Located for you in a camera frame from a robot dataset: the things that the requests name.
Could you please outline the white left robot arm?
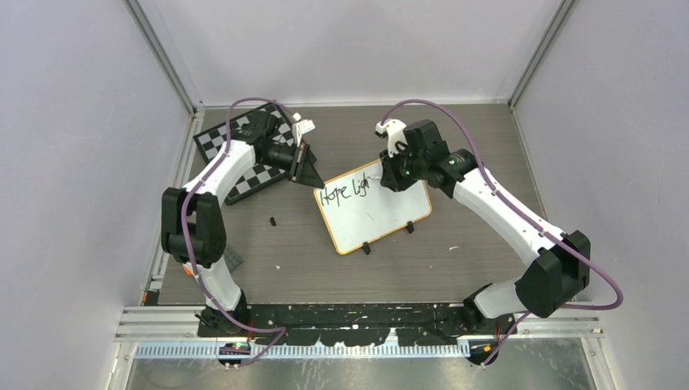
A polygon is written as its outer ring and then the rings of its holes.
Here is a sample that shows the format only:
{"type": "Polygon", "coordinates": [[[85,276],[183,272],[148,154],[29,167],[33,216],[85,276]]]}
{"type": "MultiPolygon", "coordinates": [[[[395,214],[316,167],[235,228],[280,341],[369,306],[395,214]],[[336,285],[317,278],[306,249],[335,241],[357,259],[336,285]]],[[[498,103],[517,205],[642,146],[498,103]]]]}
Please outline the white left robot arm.
{"type": "Polygon", "coordinates": [[[245,295],[223,258],[227,233],[221,205],[256,165],[284,171],[296,184],[323,188],[315,156],[303,138],[312,129],[313,122],[298,114],[280,119],[252,110],[228,125],[219,152],[200,174],[162,194],[162,250],[191,271],[206,304],[221,310],[218,325],[230,336],[248,329],[249,315],[238,307],[244,305],[245,295]]]}

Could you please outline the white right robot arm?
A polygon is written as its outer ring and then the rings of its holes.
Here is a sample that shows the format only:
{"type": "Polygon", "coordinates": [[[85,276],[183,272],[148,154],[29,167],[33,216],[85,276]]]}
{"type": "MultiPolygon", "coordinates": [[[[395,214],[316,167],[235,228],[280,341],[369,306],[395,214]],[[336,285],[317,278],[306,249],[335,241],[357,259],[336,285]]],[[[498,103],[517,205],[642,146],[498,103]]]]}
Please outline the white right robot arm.
{"type": "Polygon", "coordinates": [[[387,119],[374,133],[387,142],[379,154],[383,187],[401,193],[423,181],[441,190],[493,228],[526,265],[521,277],[487,284],[465,298],[463,328],[484,333],[496,318],[523,310],[547,318],[589,285],[590,270],[580,259],[591,252],[589,239],[542,220],[480,168],[470,151],[450,151],[433,121],[387,119]]]}

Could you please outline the yellow framed whiteboard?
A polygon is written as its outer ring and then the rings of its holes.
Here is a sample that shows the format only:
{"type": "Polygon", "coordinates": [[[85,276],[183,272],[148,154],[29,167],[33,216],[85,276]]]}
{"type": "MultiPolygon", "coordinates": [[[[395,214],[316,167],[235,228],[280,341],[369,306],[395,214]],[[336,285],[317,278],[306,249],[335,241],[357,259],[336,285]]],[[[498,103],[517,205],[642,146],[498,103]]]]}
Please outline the yellow framed whiteboard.
{"type": "Polygon", "coordinates": [[[325,182],[313,191],[328,235],[339,255],[346,255],[398,230],[417,223],[432,212],[425,183],[393,192],[368,176],[382,175],[374,160],[325,182]]]}

